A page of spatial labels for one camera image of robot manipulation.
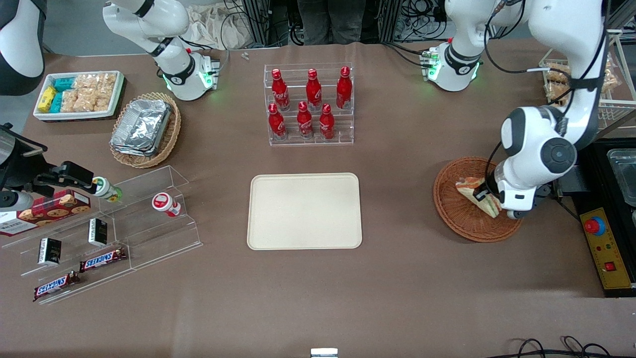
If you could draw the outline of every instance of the person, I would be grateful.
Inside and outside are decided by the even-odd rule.
[[[305,45],[360,41],[365,4],[365,0],[298,0]]]

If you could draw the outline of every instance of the red switch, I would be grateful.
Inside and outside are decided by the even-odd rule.
[[[605,271],[616,271],[616,265],[614,265],[614,261],[605,263]]]
[[[585,220],[583,228],[587,233],[592,235],[601,236],[605,233],[605,222],[600,217],[592,217]]]

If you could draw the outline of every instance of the white cloth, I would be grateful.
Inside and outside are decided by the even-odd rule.
[[[222,1],[212,5],[190,5],[187,9],[190,28],[183,38],[222,50],[226,47],[242,48],[251,43],[252,36],[245,13],[230,15],[230,18],[225,20],[229,14],[244,9],[241,0],[232,1],[231,4],[233,7],[230,9]]]

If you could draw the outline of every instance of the brown tablecloth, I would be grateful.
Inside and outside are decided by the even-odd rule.
[[[532,40],[491,46],[513,69],[545,52]],[[344,358],[483,357],[516,351],[516,338],[562,348],[564,334],[636,354],[636,300],[601,298],[581,225],[556,203],[495,244],[457,236],[432,203],[448,161],[487,156],[513,108],[544,103],[540,74],[508,75],[486,61],[468,89],[448,93],[380,45],[250,50],[249,58],[232,53],[218,90],[179,102],[183,127],[164,162],[191,182],[184,194],[204,245],[51,306],[31,303],[35,281],[19,277],[18,255],[0,252],[2,356],[274,358],[337,347]],[[337,61],[356,68],[356,144],[270,148],[263,65]],[[147,55],[52,55],[47,65],[50,73],[120,70],[124,101],[166,92]],[[144,171],[112,158],[112,125],[29,118],[24,134],[49,146],[49,162],[74,161],[119,182]],[[254,176],[329,172],[359,177],[359,248],[247,247]]]

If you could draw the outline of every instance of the aluminum foil container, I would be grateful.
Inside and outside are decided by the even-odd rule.
[[[126,109],[111,146],[120,153],[155,155],[169,121],[170,104],[161,100],[137,99]]]

